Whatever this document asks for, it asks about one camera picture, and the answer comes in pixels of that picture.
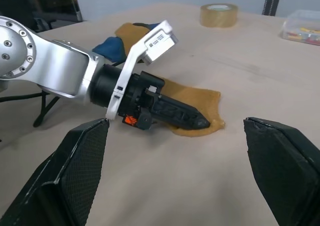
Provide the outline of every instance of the table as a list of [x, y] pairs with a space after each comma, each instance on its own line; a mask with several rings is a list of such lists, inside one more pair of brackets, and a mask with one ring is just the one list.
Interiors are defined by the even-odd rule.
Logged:
[[[136, 71], [222, 96], [219, 112], [226, 128], [204, 137], [112, 121], [88, 226], [276, 226], [252, 174], [243, 119], [296, 127], [320, 145], [319, 47], [281, 39], [282, 18], [240, 13], [235, 27], [212, 29], [199, 24], [199, 13], [198, 6], [160, 3], [41, 34], [92, 49], [122, 23], [167, 19], [179, 43]], [[4, 94], [34, 91], [39, 91], [34, 85], [14, 84]], [[43, 126], [33, 129], [39, 109], [39, 99], [0, 105], [8, 138], [0, 151], [0, 213], [70, 129], [105, 114], [94, 105], [62, 100]], [[20, 124], [19, 117], [25, 117]]]

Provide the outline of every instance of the screw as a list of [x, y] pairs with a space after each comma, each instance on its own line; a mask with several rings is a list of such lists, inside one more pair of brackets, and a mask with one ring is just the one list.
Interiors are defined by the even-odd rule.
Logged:
[[2, 54], [2, 58], [3, 58], [4, 60], [9, 60], [9, 59], [10, 59], [10, 56], [9, 56], [9, 54], [4, 53], [4, 54]]
[[19, 34], [20, 34], [22, 37], [24, 37], [24, 36], [27, 35], [26, 31], [24, 31], [24, 30], [20, 30], [20, 31], [19, 31]]
[[10, 42], [9, 40], [4, 41], [4, 45], [7, 47], [11, 47], [12, 46], [12, 42]]

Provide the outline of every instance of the yellow foam sheet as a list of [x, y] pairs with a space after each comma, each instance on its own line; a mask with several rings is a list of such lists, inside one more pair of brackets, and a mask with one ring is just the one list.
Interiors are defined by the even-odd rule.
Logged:
[[128, 56], [132, 45], [136, 44], [143, 36], [149, 33], [149, 31], [146, 27], [135, 26], [130, 22], [126, 22], [114, 33], [122, 39], [125, 55]]
[[199, 130], [185, 130], [167, 124], [174, 134], [187, 137], [200, 137], [212, 134], [225, 127], [225, 122], [219, 115], [220, 92], [188, 87], [166, 78], [163, 79], [165, 85], [161, 90], [161, 94], [195, 107], [211, 123], [210, 127]]

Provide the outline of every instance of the white label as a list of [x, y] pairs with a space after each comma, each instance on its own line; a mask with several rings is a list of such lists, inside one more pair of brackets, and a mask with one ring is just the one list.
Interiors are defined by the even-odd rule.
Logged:
[[152, 38], [150, 38], [148, 41], [145, 42], [146, 47], [148, 50], [152, 49], [157, 44], [161, 43], [162, 41], [165, 41], [170, 36], [165, 34], [162, 30], [158, 33], [156, 33]]
[[208, 10], [216, 10], [216, 11], [226, 11], [230, 10], [231, 7], [228, 5], [218, 4], [218, 5], [210, 5], [207, 7]]

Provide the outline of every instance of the plastic container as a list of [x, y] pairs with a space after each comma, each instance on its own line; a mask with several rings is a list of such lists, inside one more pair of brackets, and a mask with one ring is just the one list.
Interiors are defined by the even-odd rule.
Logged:
[[320, 11], [297, 10], [289, 15], [283, 24], [282, 37], [320, 46]]

